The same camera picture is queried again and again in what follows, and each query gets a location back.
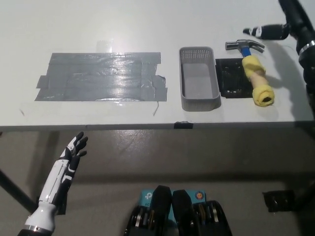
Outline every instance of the robotic hand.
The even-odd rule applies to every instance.
[[[82,150],[88,137],[84,133],[74,137],[54,163],[41,192],[37,210],[27,219],[18,236],[51,236],[55,230],[55,215],[72,184],[80,158],[87,154]]]
[[[266,25],[243,33],[264,40],[284,40],[289,34],[297,41],[296,52],[304,68],[304,80],[312,109],[315,111],[315,31],[306,12],[298,0],[279,0],[286,16],[284,25]]]

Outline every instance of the yellow foam grip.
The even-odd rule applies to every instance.
[[[275,94],[269,85],[260,85],[253,89],[252,98],[257,106],[267,107],[274,103]]]
[[[255,56],[247,56],[243,58],[242,64],[247,78],[250,78],[252,74],[258,70],[266,73],[266,69],[261,65],[259,59]]]
[[[266,69],[261,65],[259,59],[255,56],[247,56],[243,58],[242,64],[247,78],[250,78],[253,73],[257,71],[259,71],[261,75],[265,75],[266,73]],[[274,103],[275,94],[266,81],[266,84],[261,84],[253,88],[252,98],[257,106],[267,107]]]

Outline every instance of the blue hammer handle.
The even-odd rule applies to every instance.
[[[242,48],[241,53],[242,53],[243,57],[250,56],[251,55],[250,48],[249,47]]]

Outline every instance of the black metal pole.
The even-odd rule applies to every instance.
[[[37,204],[29,198],[15,183],[0,170],[0,186],[30,213],[34,213]]]

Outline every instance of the white robotic hand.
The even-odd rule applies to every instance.
[[[24,232],[50,236],[55,230],[55,215],[72,184],[80,158],[87,154],[82,150],[88,137],[84,133],[74,137],[54,163],[41,192],[37,210],[27,219]]]

